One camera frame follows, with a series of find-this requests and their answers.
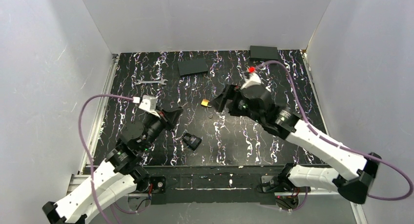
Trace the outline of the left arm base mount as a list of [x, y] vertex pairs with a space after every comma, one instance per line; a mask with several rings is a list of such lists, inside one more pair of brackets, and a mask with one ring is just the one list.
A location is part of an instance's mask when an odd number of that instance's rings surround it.
[[150, 177], [146, 186], [128, 194], [128, 208], [133, 214], [141, 213], [150, 207], [155, 195], [164, 194], [165, 191], [166, 177]]

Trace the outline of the silver open-end wrench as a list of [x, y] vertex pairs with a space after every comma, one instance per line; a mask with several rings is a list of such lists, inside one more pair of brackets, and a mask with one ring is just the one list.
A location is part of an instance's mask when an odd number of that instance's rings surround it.
[[166, 85], [166, 83], [168, 82], [167, 79], [161, 79], [161, 80], [156, 80], [156, 81], [143, 81], [143, 80], [137, 80], [135, 82], [136, 85], [140, 85], [140, 84], [160, 84], [160, 85]]

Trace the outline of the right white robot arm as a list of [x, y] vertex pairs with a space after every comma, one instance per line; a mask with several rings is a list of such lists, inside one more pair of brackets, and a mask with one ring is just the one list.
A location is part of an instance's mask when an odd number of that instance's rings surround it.
[[306, 123], [298, 113], [275, 104], [262, 85], [244, 89], [227, 85], [210, 104], [218, 112], [227, 107], [232, 116], [252, 119], [266, 132], [302, 147], [328, 164], [309, 167], [288, 163], [278, 175], [277, 185], [322, 188], [336, 191], [350, 202], [365, 203], [379, 167], [370, 156], [379, 158], [378, 155], [361, 156], [341, 149], [339, 143]]

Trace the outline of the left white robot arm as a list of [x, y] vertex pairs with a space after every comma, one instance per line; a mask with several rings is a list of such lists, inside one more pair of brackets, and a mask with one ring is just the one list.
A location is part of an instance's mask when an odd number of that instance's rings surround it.
[[150, 175], [143, 168], [143, 154], [164, 131], [172, 131], [183, 108], [147, 113], [144, 121], [124, 127], [115, 147], [71, 193], [57, 202], [47, 202], [42, 210], [51, 224], [88, 224], [120, 197], [151, 188]]

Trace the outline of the black padlock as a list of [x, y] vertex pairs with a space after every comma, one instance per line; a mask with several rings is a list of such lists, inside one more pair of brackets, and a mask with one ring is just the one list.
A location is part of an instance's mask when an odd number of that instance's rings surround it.
[[195, 151], [202, 142], [201, 138], [189, 133], [184, 133], [182, 140], [193, 151]]

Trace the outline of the black rectangular box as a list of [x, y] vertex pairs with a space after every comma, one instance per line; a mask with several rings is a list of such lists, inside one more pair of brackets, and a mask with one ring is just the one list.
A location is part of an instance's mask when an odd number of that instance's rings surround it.
[[280, 61], [280, 54], [277, 47], [251, 45], [249, 50], [251, 61]]

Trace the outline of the small brass padlock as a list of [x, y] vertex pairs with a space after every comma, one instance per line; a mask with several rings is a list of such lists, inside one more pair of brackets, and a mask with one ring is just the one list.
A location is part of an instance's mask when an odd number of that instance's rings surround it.
[[202, 102], [201, 102], [201, 106], [211, 108], [212, 106], [209, 103], [210, 103], [209, 100], [203, 99]]

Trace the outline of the aluminium frame rail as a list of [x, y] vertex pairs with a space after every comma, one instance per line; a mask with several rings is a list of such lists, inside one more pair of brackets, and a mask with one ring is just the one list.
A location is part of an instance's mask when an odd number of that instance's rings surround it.
[[[112, 64], [110, 66], [104, 87], [103, 87], [103, 94], [110, 94], [112, 89], [112, 84], [114, 82], [115, 73], [117, 70], [117, 65], [119, 62], [120, 55], [119, 54], [112, 54]], [[96, 115], [94, 117], [94, 121], [89, 133], [89, 137], [87, 142], [87, 148], [89, 150], [90, 156], [93, 157], [95, 155], [98, 138], [100, 136], [101, 126], [103, 124], [106, 107], [108, 103], [108, 98], [103, 97], [99, 99], [98, 108]], [[68, 186], [67, 195], [77, 186], [76, 181], [78, 177], [82, 177], [86, 169], [90, 168], [90, 161], [88, 160], [87, 152], [84, 153], [83, 159], [81, 161], [81, 167], [77, 174], [71, 176], [71, 180]]]

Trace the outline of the black flat plate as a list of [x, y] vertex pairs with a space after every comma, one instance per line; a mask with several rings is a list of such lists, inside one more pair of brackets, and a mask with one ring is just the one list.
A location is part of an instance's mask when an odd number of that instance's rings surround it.
[[205, 59], [180, 61], [177, 63], [180, 76], [205, 73], [209, 70]]

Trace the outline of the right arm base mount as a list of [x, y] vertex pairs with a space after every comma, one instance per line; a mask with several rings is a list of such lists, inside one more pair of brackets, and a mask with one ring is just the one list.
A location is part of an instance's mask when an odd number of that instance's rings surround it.
[[287, 180], [268, 174], [260, 177], [256, 190], [260, 194], [273, 195], [278, 209], [288, 213], [302, 208], [311, 192], [309, 186], [296, 187]]

